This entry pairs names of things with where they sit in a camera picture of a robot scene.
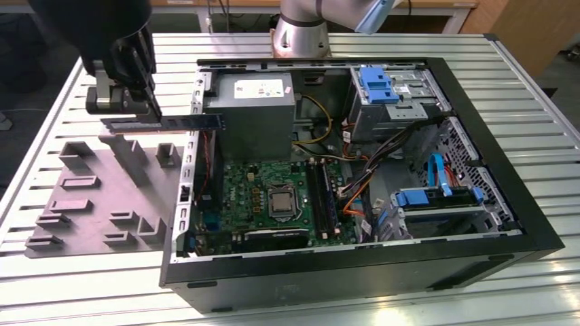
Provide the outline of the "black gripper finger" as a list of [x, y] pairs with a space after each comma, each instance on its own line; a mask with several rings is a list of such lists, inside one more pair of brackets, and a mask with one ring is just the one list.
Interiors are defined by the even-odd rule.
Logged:
[[159, 120], [163, 117], [163, 113], [155, 97], [155, 90], [151, 86], [147, 86], [143, 93], [149, 107], [149, 117], [151, 120]]

